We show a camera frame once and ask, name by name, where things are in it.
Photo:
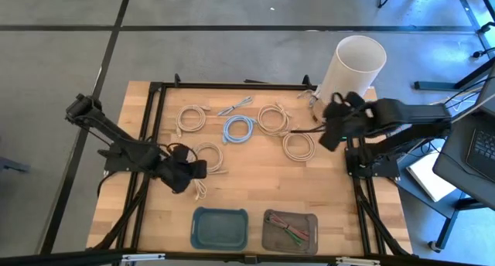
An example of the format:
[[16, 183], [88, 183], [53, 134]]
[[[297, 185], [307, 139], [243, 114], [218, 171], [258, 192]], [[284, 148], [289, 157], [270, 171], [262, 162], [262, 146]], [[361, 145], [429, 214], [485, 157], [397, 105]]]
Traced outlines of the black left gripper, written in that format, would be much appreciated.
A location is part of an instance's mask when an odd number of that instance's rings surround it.
[[[189, 148], [177, 145], [172, 153], [164, 156], [156, 167], [156, 176], [165, 183], [173, 193], [182, 193], [189, 186], [192, 173], [188, 161]], [[207, 177], [207, 161], [197, 160], [192, 163], [193, 179]]]

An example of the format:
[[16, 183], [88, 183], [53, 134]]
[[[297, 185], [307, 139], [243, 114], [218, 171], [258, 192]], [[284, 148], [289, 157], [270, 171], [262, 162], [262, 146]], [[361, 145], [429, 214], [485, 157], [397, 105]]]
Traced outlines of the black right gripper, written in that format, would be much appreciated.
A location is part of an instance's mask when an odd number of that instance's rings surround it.
[[373, 117], [367, 113], [369, 104], [356, 92], [345, 97], [335, 92], [323, 111], [325, 128], [319, 143], [330, 151], [335, 151], [342, 137], [366, 134], [372, 125]]

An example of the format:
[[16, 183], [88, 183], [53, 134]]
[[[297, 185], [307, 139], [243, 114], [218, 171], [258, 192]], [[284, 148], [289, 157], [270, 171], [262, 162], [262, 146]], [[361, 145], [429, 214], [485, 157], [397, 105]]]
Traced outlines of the teal plastic bin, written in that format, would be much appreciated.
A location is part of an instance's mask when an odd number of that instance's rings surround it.
[[248, 244], [248, 213], [198, 207], [192, 218], [190, 243], [196, 249], [242, 251]]

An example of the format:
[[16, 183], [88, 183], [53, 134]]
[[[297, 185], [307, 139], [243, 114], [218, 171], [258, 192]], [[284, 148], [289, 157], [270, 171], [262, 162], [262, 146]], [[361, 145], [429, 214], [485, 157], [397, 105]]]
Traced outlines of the white flat box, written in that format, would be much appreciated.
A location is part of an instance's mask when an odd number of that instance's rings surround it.
[[433, 172], [433, 166], [438, 157], [438, 152], [428, 153], [406, 168], [408, 173], [412, 175], [413, 179], [434, 202], [440, 201], [456, 189], [454, 185]]

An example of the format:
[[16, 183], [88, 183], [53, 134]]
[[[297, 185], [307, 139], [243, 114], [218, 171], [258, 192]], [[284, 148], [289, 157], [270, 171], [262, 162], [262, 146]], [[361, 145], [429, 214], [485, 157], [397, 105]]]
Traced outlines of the dark translucent plastic bin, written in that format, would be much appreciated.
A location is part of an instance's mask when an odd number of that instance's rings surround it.
[[313, 255], [318, 252], [318, 218], [313, 213], [266, 210], [261, 245], [265, 250]]

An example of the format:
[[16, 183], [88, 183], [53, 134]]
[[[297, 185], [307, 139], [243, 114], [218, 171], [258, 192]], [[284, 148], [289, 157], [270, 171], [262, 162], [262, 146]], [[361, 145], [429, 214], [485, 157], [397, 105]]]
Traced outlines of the dark rolling desk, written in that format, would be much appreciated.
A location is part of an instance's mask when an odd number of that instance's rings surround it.
[[[405, 177], [398, 183], [400, 189], [445, 217], [438, 239], [428, 242], [429, 249], [436, 253], [446, 247], [460, 211], [484, 208], [495, 211], [495, 176], [488, 178], [467, 163], [475, 132], [488, 131], [495, 135], [495, 57], [480, 69], [479, 73], [472, 73], [471, 76], [488, 74], [481, 90], [481, 98], [474, 107], [454, 117], [452, 132], [432, 166], [434, 175], [455, 186], [454, 191], [444, 199], [434, 202], [420, 191], [418, 182], [410, 174], [405, 173]], [[495, 174], [495, 160], [487, 161]]]

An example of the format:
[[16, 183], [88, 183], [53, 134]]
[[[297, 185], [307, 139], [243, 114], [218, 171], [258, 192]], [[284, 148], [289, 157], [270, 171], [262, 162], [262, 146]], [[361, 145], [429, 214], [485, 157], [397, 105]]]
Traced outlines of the black laptop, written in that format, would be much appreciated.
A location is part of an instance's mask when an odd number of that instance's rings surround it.
[[482, 124], [473, 131], [466, 164], [495, 182], [495, 127]]

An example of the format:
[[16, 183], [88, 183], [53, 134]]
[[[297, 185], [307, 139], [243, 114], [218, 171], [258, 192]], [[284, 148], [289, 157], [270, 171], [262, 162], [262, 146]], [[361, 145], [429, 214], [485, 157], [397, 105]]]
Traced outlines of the blue-grey chair leg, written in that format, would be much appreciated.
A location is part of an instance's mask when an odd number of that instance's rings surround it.
[[7, 169], [12, 169], [18, 172], [28, 172], [30, 170], [30, 166], [12, 161], [11, 159], [0, 157], [0, 172]]

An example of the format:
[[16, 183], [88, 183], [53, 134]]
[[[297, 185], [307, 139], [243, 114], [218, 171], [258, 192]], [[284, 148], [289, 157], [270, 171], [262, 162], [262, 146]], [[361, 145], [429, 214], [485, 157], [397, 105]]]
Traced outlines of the black aluminium rig frame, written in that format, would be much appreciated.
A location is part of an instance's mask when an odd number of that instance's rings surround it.
[[[222, 84], [129, 83], [118, 124], [134, 137], [154, 138], [161, 143], [177, 139], [175, 117], [187, 104], [209, 108], [205, 126], [184, 134], [185, 145], [222, 142], [223, 107], [253, 97], [241, 114], [254, 116], [260, 107], [278, 102], [290, 113], [292, 123], [301, 128], [314, 125], [306, 102], [299, 97], [302, 84]], [[411, 243], [401, 207], [398, 188], [388, 179], [362, 182], [367, 196], [376, 199], [382, 222], [405, 250], [393, 255], [378, 250], [377, 235], [370, 230], [371, 220], [357, 208], [353, 180], [344, 158], [345, 145], [335, 152], [322, 146], [308, 162], [290, 160], [279, 138], [255, 131], [243, 144], [222, 148], [223, 175], [208, 177], [207, 196], [195, 199], [195, 190], [173, 194], [158, 180], [149, 183], [144, 210], [135, 213], [126, 228], [124, 246], [139, 254], [165, 254], [164, 261], [191, 260], [239, 262], [247, 266], [274, 263], [335, 264], [338, 257], [376, 260], [381, 266], [406, 266], [411, 262]], [[190, 243], [193, 212], [198, 207], [244, 209], [248, 214], [248, 242], [242, 251], [199, 250]], [[294, 213], [313, 213], [318, 218], [318, 252], [313, 255], [267, 251], [261, 245], [264, 212], [268, 209]]]

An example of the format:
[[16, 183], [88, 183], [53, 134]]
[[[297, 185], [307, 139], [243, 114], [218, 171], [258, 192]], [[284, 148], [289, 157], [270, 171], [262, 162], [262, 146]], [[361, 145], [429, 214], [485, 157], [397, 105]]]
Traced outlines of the silver frame bracket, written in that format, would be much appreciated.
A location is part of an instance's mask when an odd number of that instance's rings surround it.
[[338, 257], [335, 264], [337, 266], [381, 266], [379, 261], [355, 257]]
[[121, 262], [137, 263], [140, 261], [160, 261], [165, 259], [165, 254], [124, 254], [121, 258]]

